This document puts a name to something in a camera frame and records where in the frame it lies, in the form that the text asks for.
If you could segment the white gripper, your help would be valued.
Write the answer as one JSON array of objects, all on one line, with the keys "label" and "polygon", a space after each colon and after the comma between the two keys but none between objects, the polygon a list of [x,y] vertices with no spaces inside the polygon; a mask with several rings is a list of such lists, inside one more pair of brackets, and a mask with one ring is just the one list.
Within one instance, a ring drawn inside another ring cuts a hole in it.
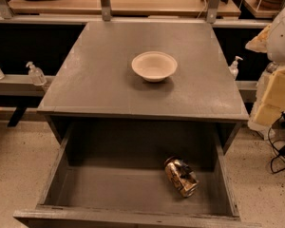
[{"label": "white gripper", "polygon": [[[265,27],[250,40],[245,48],[266,53],[268,59],[285,65],[285,8],[271,25]],[[271,126],[285,111],[285,66],[280,66],[269,75],[265,92],[260,98],[253,122],[265,127]]]}]

